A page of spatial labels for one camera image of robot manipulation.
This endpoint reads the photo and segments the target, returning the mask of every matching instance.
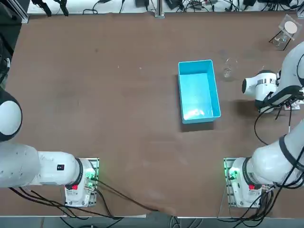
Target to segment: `plastic container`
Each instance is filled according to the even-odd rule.
[[[179,62],[178,78],[183,124],[213,122],[220,117],[212,60]]]

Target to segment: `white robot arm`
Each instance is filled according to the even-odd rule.
[[[255,105],[258,109],[279,105],[288,99],[298,98],[299,91],[304,85],[303,56],[304,42],[287,54],[279,73],[262,70],[255,77],[245,78],[242,92],[255,97]]]
[[[304,86],[304,42],[296,46],[285,57],[278,87],[276,74],[270,71],[259,73],[244,80],[244,94],[255,95],[256,106],[280,105],[294,96],[303,96],[299,90]],[[252,157],[236,158],[229,170],[229,178],[238,207],[250,207],[261,194],[262,185],[281,185],[304,147],[304,121],[289,134],[276,142],[257,148]],[[304,157],[301,157],[285,184],[296,182],[304,172]]]
[[[75,158],[65,152],[38,152],[35,148],[13,144],[22,124],[17,100],[0,88],[0,188],[27,185],[64,185],[66,204],[94,206],[98,179],[98,159]]]

